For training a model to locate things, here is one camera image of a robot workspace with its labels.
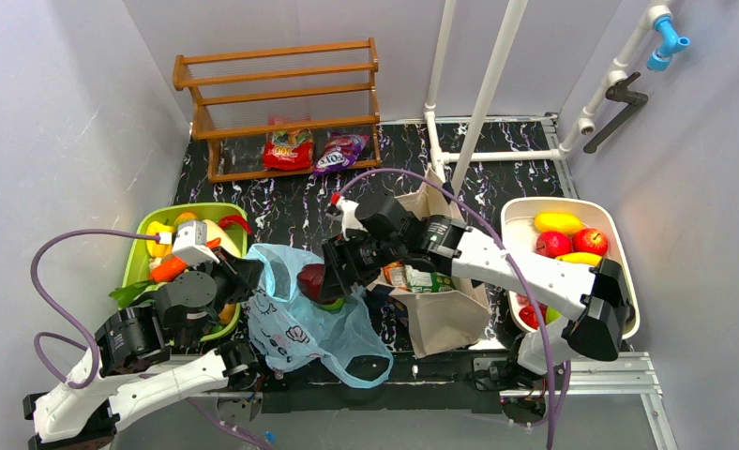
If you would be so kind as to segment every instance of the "brown paper bag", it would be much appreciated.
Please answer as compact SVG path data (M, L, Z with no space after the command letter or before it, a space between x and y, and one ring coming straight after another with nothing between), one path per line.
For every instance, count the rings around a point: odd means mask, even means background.
M430 166L425 176L442 183ZM454 202L447 204L441 192L425 183L417 192L397 199L418 218L440 214L464 219ZM456 290L452 292L412 293L396 288L390 294L408 311L408 332L417 358L474 344L489 324L491 309L483 285L473 288L470 279L453 280ZM376 285L392 287L384 275L367 288Z

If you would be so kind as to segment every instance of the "green basket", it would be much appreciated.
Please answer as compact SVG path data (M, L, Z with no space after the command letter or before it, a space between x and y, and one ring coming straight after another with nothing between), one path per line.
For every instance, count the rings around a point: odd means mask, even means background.
M173 224L177 217L182 213L193 213L203 220L208 218L215 223L226 216L235 214L246 216L245 211L236 204L231 203L189 203L169 206L167 208L158 209L157 211L146 216L138 226L138 233L145 234L148 230L148 224L157 221L168 225ZM224 230L229 237L232 238L234 244L244 256L248 252L248 236L241 227L232 227ZM143 240L135 240L132 243L132 250L129 252L127 260L127 270L124 272L124 282L121 286L128 286L138 281L148 279L148 262L151 258L148 256L145 242Z

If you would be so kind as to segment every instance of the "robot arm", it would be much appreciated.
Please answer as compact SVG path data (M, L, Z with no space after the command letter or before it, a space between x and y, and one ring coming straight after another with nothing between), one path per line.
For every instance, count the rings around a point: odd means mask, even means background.
M251 359L247 348L233 342L207 352L202 357L148 379L141 374L98 374L84 389L72 389L67 382L46 394L24 399L25 418L32 419L36 435L30 450L60 448L101 448L118 431L160 408L192 395L226 387L242 376ZM68 374L81 381L91 365L91 350Z
M24 399L24 416L36 431L28 443L31 450L101 448L141 417L194 394L235 384L257 364L247 344L229 341L184 366L151 378L143 374L170 359L168 342L197 347L215 323L215 311L255 293L264 270L261 262L235 258L221 248L206 252L180 252L196 270L116 312L95 333L98 347L86 350L65 382L49 393ZM100 354L93 381L81 389L70 387L88 377L93 351Z
M460 220L417 218L386 194L361 204L342 199L337 208L343 213L342 234L324 243L322 303L329 296L346 294L354 283L370 284L381 268L395 261L524 293L507 251ZM577 354L600 361L617 359L629 305L617 262L605 259L589 267L530 252L512 256L538 301L561 313L547 325L555 365ZM513 361L536 376L552 369L546 366L540 333L521 340Z

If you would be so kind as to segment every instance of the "black floor mat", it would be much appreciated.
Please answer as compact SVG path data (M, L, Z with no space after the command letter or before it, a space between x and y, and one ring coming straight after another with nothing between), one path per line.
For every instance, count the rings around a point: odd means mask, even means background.
M445 152L459 152L466 124L438 126ZM427 128L417 125L379 126L381 156L384 167L408 169L424 173L430 160ZM245 163L254 167L261 158L264 138L229 140L224 144L221 167L230 170ZM501 150L546 150L549 148L543 127L537 122L487 123L477 143L478 152ZM243 208L254 230L252 242L285 244L321 254L323 240L339 230L339 224L324 216L331 195L360 171L332 173L323 177L285 176L220 183L212 185L206 178L207 150L205 142L190 142L182 173L174 196L174 204L230 202ZM418 189L419 182L395 174L376 175L359 183L348 196L360 201L363 195L385 190L400 195ZM528 196L562 197L563 192L554 165L550 161L473 163L466 175L460 199L500 229L500 212L508 201ZM498 290L491 292L494 316L486 339L507 328L506 304L500 305ZM389 310L373 311L373 325L391 350L411 350L408 333Z

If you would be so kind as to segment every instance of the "gray floor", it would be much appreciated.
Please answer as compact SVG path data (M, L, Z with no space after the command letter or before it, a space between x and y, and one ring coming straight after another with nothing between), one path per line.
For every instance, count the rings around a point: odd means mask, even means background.
M200 400L214 409L215 400ZM248 423L248 410L235 403L220 417ZM345 449L543 449L546 426L531 432L491 421L500 416L471 416L461 411L294 412L260 414L248 426L257 435L271 431L279 450ZM213 427L187 402L154 412L120 433L112 450L250 449ZM640 396L569 396L555 449L656 449Z

